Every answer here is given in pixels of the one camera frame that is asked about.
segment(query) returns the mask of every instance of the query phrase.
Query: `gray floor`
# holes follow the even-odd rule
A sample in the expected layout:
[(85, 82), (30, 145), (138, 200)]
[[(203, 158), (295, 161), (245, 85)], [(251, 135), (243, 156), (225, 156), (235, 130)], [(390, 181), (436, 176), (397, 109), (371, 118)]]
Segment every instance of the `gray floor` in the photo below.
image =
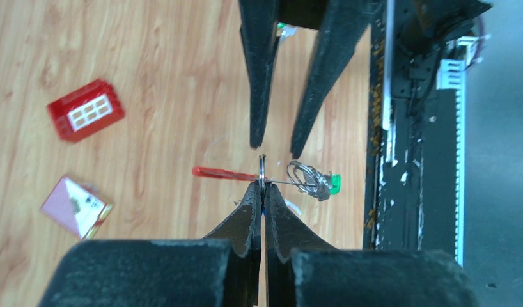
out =
[(482, 306), (523, 306), (523, 0), (492, 3), (467, 78), (464, 268)]

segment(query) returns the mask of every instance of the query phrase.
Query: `wooden tabletop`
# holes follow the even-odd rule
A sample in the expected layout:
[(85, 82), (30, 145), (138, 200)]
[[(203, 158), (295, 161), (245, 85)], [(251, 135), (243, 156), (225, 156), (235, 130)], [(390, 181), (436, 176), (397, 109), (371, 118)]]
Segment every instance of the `wooden tabletop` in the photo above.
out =
[[(194, 165), (256, 173), (265, 153), (268, 176), (286, 179), (316, 33), (301, 29), (280, 48), (254, 151), (239, 25), (236, 0), (0, 0), (0, 306), (36, 305), (79, 242), (39, 210), (65, 173), (114, 200), (96, 239), (204, 236), (248, 183), (193, 178)], [(369, 58), (367, 31), (300, 158), (341, 174), (341, 192), (320, 203), (280, 186), (307, 225), (346, 249), (362, 244)], [(61, 141), (45, 106), (99, 77), (126, 117), (79, 143)]]

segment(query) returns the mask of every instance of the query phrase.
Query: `red plastic block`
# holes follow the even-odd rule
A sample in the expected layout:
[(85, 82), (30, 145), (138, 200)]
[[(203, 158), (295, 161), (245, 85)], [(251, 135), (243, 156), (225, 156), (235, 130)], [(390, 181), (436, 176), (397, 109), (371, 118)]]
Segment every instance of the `red plastic block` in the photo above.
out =
[(78, 142), (124, 118), (113, 86), (97, 79), (47, 105), (61, 139)]
[(43, 203), (41, 211), (80, 239), (90, 239), (112, 207), (93, 189), (63, 176)]

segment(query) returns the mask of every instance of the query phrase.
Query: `green plastic cap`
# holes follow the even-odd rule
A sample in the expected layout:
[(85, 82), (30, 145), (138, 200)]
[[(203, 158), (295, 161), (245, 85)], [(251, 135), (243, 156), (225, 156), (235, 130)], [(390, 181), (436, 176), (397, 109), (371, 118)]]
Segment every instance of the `green plastic cap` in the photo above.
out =
[(331, 188), (329, 189), (329, 194), (335, 195), (341, 190), (341, 175), (331, 176)]

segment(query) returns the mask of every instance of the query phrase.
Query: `wood grain surface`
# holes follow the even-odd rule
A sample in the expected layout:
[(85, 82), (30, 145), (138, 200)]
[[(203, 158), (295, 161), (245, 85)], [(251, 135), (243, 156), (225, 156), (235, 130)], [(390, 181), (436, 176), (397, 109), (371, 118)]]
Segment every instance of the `wood grain surface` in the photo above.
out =
[[(37, 305), (79, 241), (39, 211), (65, 173), (116, 204), (97, 239), (209, 232), (247, 183), (193, 178), (194, 165), (256, 173), (266, 153), (268, 176), (286, 179), (316, 33), (302, 29), (280, 49), (254, 151), (239, 25), (237, 0), (0, 0), (0, 306)], [(365, 33), (300, 159), (340, 173), (341, 192), (319, 203), (281, 186), (299, 217), (339, 248), (361, 248), (369, 53)], [(114, 85), (125, 119), (79, 143), (60, 141), (45, 106), (98, 77)]]

